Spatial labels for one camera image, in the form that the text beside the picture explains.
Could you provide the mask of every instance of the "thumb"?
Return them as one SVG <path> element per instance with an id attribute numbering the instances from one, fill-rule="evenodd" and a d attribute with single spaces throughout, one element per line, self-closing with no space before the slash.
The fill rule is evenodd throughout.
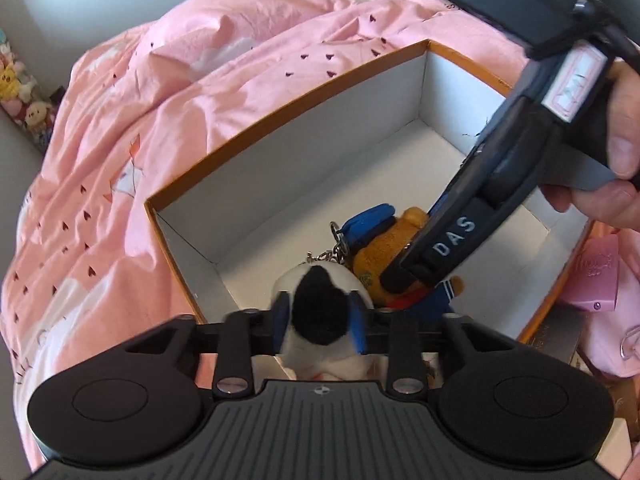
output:
<path id="1" fill-rule="evenodd" d="M 611 170 L 629 179 L 640 166 L 640 76 L 622 65 L 609 101 L 607 151 Z"/>

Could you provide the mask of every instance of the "metal chain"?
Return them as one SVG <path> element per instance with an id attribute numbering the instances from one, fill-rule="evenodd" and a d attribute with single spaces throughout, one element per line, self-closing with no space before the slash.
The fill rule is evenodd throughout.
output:
<path id="1" fill-rule="evenodd" d="M 336 244 L 333 249 L 327 249 L 324 253 L 318 256 L 313 256 L 312 253 L 306 254 L 306 263 L 312 262 L 336 262 L 337 264 L 344 265 L 347 256 L 349 256 L 349 247 L 346 243 L 340 226 L 336 222 L 330 223 L 331 232 L 334 235 Z"/>

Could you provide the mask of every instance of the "gray metal plate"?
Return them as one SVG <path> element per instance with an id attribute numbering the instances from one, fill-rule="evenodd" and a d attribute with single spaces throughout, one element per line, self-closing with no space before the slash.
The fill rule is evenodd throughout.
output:
<path id="1" fill-rule="evenodd" d="M 450 442 L 428 409 L 375 383 L 271 381 L 253 399 L 224 402 L 172 454 L 123 470 L 50 462 L 38 480 L 610 480 L 595 463 L 517 472 Z"/>

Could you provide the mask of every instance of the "circular cover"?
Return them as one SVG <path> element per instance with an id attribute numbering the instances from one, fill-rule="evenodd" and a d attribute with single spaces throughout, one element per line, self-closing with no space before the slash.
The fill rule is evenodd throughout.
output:
<path id="1" fill-rule="evenodd" d="M 200 421 L 197 386 L 160 356 L 89 360 L 43 383 L 28 420 L 47 458 L 87 466 L 148 460 L 178 446 Z"/>
<path id="2" fill-rule="evenodd" d="M 533 351 L 479 354 L 438 398 L 441 420 L 464 445 L 520 467 L 558 467 L 595 455 L 613 420 L 606 389 Z"/>

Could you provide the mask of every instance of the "open cardboard box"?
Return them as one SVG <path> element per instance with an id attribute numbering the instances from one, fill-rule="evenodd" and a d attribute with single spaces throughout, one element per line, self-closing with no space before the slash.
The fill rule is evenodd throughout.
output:
<path id="1" fill-rule="evenodd" d="M 276 279 L 333 247 L 329 222 L 382 202 L 429 210 L 510 88 L 424 41 L 380 56 L 242 131 L 146 208 L 202 322 L 267 309 Z M 457 271 L 459 313 L 526 339 L 586 238 L 537 190 Z"/>

